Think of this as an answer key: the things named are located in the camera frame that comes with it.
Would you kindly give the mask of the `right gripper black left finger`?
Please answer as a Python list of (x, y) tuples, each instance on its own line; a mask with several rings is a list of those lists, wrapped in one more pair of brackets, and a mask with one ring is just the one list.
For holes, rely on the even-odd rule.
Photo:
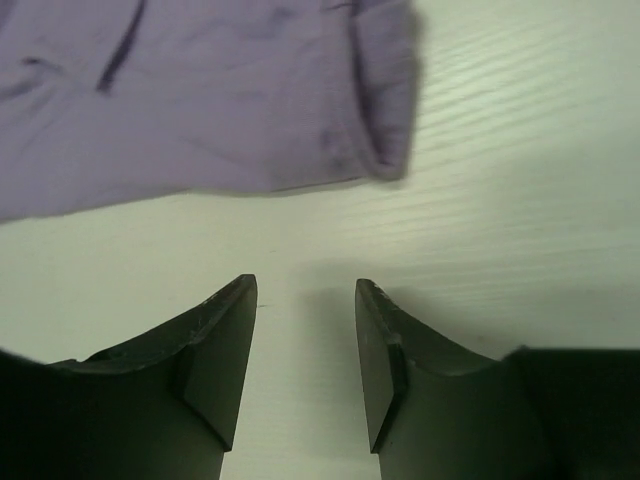
[(254, 332), (243, 274), (194, 308), (83, 361), (1, 355), (5, 479), (216, 479)]

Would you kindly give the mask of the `lilac t shirt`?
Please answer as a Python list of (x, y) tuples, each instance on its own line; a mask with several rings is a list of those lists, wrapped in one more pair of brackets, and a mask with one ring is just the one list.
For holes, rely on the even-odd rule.
[(404, 176), (408, 1), (5, 1), (1, 217)]

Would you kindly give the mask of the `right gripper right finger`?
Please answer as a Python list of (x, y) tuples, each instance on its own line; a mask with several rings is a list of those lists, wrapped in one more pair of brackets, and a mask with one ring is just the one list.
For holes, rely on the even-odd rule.
[(373, 281), (355, 287), (371, 452), (385, 479), (635, 479), (639, 354), (448, 339)]

